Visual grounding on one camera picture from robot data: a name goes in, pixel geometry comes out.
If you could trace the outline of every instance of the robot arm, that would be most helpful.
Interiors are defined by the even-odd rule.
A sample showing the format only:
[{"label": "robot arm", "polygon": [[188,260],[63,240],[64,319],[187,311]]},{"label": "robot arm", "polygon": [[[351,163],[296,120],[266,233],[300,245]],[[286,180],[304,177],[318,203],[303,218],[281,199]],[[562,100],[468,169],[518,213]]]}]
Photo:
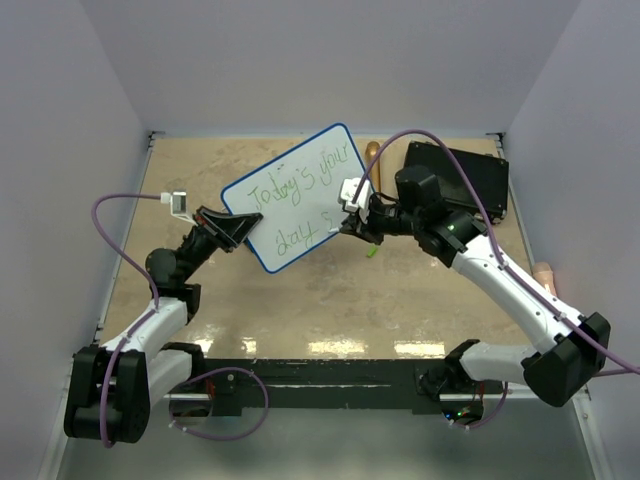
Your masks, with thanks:
[{"label": "robot arm", "polygon": [[[445,384],[500,380],[528,385],[543,401],[564,405],[595,373],[605,358],[573,333],[527,292],[495,258],[486,227],[467,212],[448,205],[438,180],[424,166],[396,174],[398,201],[383,203],[365,184],[355,197],[359,178],[345,180],[339,201],[349,213],[341,233],[380,244],[384,235],[411,235],[423,251],[484,290],[519,326],[531,345],[492,346],[469,340],[445,359],[446,367],[430,372],[424,388],[437,396]],[[610,326],[600,314],[585,317],[540,286],[504,252],[503,262],[552,302],[566,319],[606,347]]]},{"label": "robot arm", "polygon": [[118,354],[109,382],[107,431],[112,442],[140,439],[151,407],[176,385],[204,373],[198,345],[166,343],[187,325],[200,304],[200,285],[187,284],[191,275],[218,249],[232,252],[241,245],[262,214],[229,215],[206,207],[186,215],[184,194],[170,199],[171,213],[193,224],[175,250],[159,248],[149,254],[145,267],[158,288],[156,308],[149,303],[139,328],[133,322],[103,346],[82,348],[74,356],[64,429],[70,437],[100,438],[100,392],[107,364],[120,341],[128,342]]}]

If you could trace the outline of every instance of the orange object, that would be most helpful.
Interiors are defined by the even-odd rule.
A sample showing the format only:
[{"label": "orange object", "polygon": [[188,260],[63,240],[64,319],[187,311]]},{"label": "orange object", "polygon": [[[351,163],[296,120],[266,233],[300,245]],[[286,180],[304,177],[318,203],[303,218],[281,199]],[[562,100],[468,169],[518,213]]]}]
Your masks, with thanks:
[{"label": "orange object", "polygon": [[547,262],[538,262],[533,266],[533,278],[542,285],[547,292],[557,297],[556,286],[553,281],[553,270]]},{"label": "orange object", "polygon": [[[369,142],[367,144],[367,148],[364,151],[364,161],[369,166],[373,157],[375,157],[376,153],[380,149],[380,144],[378,142]],[[380,192],[382,186],[380,185],[380,161],[376,162],[371,173],[369,174],[371,177],[371,183],[373,184],[373,189],[376,192]]]}]

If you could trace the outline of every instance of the white wall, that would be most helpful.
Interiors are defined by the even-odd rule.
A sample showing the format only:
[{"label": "white wall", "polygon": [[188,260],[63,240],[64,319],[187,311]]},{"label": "white wall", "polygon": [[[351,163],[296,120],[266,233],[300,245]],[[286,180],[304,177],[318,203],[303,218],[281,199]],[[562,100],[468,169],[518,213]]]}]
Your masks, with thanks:
[{"label": "white wall", "polygon": [[[22,480],[113,269],[91,203],[134,186],[144,135],[76,0],[3,1],[0,65],[0,477]],[[128,209],[104,209],[112,233]]]},{"label": "white wall", "polygon": [[[508,130],[536,260],[640,363],[640,3],[583,0]],[[640,379],[590,382],[618,479],[638,478]]]},{"label": "white wall", "polygon": [[170,133],[504,131],[579,0],[82,0]]}]

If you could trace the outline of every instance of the purple cable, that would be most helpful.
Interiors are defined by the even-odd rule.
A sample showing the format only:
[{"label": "purple cable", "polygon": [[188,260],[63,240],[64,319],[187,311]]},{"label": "purple cable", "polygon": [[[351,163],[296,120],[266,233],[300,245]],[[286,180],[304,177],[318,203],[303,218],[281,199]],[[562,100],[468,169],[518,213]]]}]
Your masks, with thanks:
[{"label": "purple cable", "polygon": [[483,425],[486,425],[487,423],[489,423],[491,420],[493,420],[496,417],[496,415],[498,415],[500,410],[502,410],[504,403],[507,401],[507,395],[509,394],[509,382],[504,382],[503,388],[504,389],[502,390],[502,397],[500,397],[500,401],[496,405],[496,408],[494,408],[489,415],[487,415],[486,417],[483,417],[481,420],[477,422],[472,423],[471,425],[462,425],[460,423],[453,423],[452,425],[456,425],[466,430],[473,430],[475,428],[480,428]]},{"label": "purple cable", "polygon": [[237,435],[212,435],[212,434],[209,434],[209,433],[204,433],[204,432],[199,432],[197,430],[192,430],[190,428],[185,427],[184,425],[180,425],[180,423],[178,423],[178,421],[174,417],[173,412],[171,410],[169,410],[169,417],[171,418],[172,424],[177,425],[183,432],[188,433],[190,435],[195,435],[196,437],[204,438],[204,439],[207,439],[207,440],[218,440],[218,441],[240,440],[241,438],[248,437],[253,432],[255,432],[258,428],[260,428],[260,426],[266,420],[267,414],[269,413],[269,394],[267,393],[267,387],[265,386],[264,382],[262,380],[260,380],[258,378],[258,376],[255,373],[253,373],[252,371],[246,370],[246,369],[240,368],[240,367],[217,368],[215,370],[211,370],[210,372],[203,373],[202,375],[199,375],[199,376],[197,376],[195,378],[187,380],[182,385],[183,386],[184,385],[190,385],[192,383],[196,383],[196,382],[199,382],[201,380],[204,380],[205,378],[208,378],[208,377],[210,377],[212,375],[216,375],[218,373],[225,373],[225,372],[240,372],[240,373],[244,373],[245,375],[249,375],[251,378],[253,378],[256,381],[256,383],[258,384],[258,386],[262,390],[262,395],[264,395],[264,409],[262,411],[262,416],[260,417],[260,419],[257,421],[257,423],[253,427],[251,427],[249,430],[246,430],[246,431],[244,431],[242,433],[238,433]]},{"label": "purple cable", "polygon": [[160,295],[158,294],[158,288],[154,283],[151,275],[147,273],[147,271],[138,265],[135,260],[133,260],[129,255],[127,255],[124,250],[122,250],[116,242],[114,242],[111,237],[107,234],[107,232],[100,225],[100,221],[98,220],[98,207],[100,204],[106,200],[110,200],[112,198],[143,198],[149,200],[160,200],[160,195],[144,195],[138,193],[112,193],[110,195],[104,195],[103,197],[98,198],[93,207],[91,208],[91,220],[93,220],[93,224],[98,230],[100,236],[104,239],[107,244],[114,249],[118,255],[124,258],[127,263],[129,263],[133,268],[135,268],[138,272],[140,272],[144,278],[149,282],[151,286],[151,291],[153,292],[153,303],[155,305],[155,310],[149,310],[145,315],[140,317],[133,326],[127,331],[127,335],[122,337],[114,351],[111,353],[111,358],[109,359],[109,363],[107,364],[107,369],[104,374],[104,380],[102,381],[102,390],[100,392],[100,440],[102,441],[102,445],[105,448],[113,447],[113,443],[109,440],[109,432],[107,431],[107,400],[109,396],[109,382],[111,381],[111,375],[113,374],[113,369],[116,364],[116,359],[120,354],[121,350],[127,344],[131,335],[135,333],[147,320],[149,320],[158,309],[158,304],[160,302]]},{"label": "purple cable", "polygon": [[487,234],[489,236],[489,243],[491,244],[491,249],[493,250],[493,253],[496,256],[498,263],[500,263],[500,265],[505,269],[505,271],[509,274],[509,276],[513,278],[513,280],[515,280],[516,283],[518,283],[522,288],[524,288],[532,297],[534,297],[538,302],[540,302],[544,307],[546,307],[562,323],[564,323],[567,327],[569,327],[571,331],[575,332],[578,336],[580,336],[580,338],[582,338],[585,342],[587,342],[589,345],[591,345],[593,348],[595,348],[598,352],[603,354],[605,357],[607,357],[608,359],[610,359],[611,361],[613,361],[614,363],[617,363],[622,367],[622,369],[618,369],[618,370],[609,370],[605,372],[599,372],[594,376],[606,377],[611,375],[621,375],[624,373],[635,373],[636,375],[640,375],[640,367],[632,365],[631,363],[627,362],[626,360],[619,357],[615,353],[610,352],[605,347],[603,347],[598,342],[596,342],[587,333],[583,332],[580,328],[578,328],[571,321],[569,321],[569,319],[566,318],[566,316],[560,310],[558,310],[551,302],[548,302],[547,299],[545,299],[535,289],[533,289],[509,265],[505,265],[504,258],[502,258],[502,252],[500,252],[500,246],[498,245],[498,240],[496,239],[495,232],[493,231],[493,227],[491,226],[491,221],[489,220],[489,216],[487,215],[487,212],[484,209],[482,202],[480,201],[480,197],[478,197],[478,194],[473,188],[473,185],[471,185],[471,181],[469,180],[467,175],[464,173],[464,170],[462,169],[462,165],[460,165],[460,162],[458,162],[458,159],[456,158],[456,156],[453,154],[451,150],[449,150],[449,147],[447,147],[444,144],[444,142],[440,140],[438,137],[436,137],[433,133],[430,133],[426,130],[421,130],[421,129],[410,129],[410,130],[403,130],[402,132],[396,133],[395,135],[390,137],[386,142],[384,142],[380,146],[375,156],[371,160],[371,163],[367,166],[367,169],[365,170],[364,174],[362,175],[362,179],[360,180],[360,184],[356,189],[354,198],[358,198],[358,195],[360,194],[360,191],[364,186],[365,180],[369,177],[369,173],[371,172],[371,169],[373,168],[373,166],[379,161],[380,156],[382,155],[382,152],[384,152],[384,150],[391,143],[396,141],[398,138],[404,137],[405,135],[411,135],[411,134],[424,135],[426,137],[429,137],[431,140],[433,140],[442,149],[442,151],[451,161],[455,169],[458,171],[458,173],[460,174],[460,177],[462,178],[462,181],[464,182],[467,190],[469,191],[469,194],[473,198],[474,203],[477,205],[485,225],[487,226]]}]

